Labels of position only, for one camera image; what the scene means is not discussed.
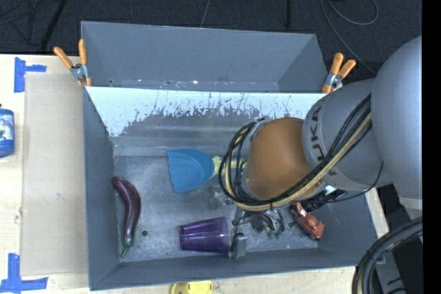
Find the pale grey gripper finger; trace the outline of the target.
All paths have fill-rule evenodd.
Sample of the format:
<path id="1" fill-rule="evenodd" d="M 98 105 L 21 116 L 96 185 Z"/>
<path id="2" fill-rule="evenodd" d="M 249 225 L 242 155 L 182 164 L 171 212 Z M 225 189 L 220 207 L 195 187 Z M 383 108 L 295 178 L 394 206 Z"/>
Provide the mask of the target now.
<path id="1" fill-rule="evenodd" d="M 242 258 L 247 253 L 248 237 L 243 233 L 237 233 L 232 239 L 229 250 L 229 257 L 233 259 Z"/>

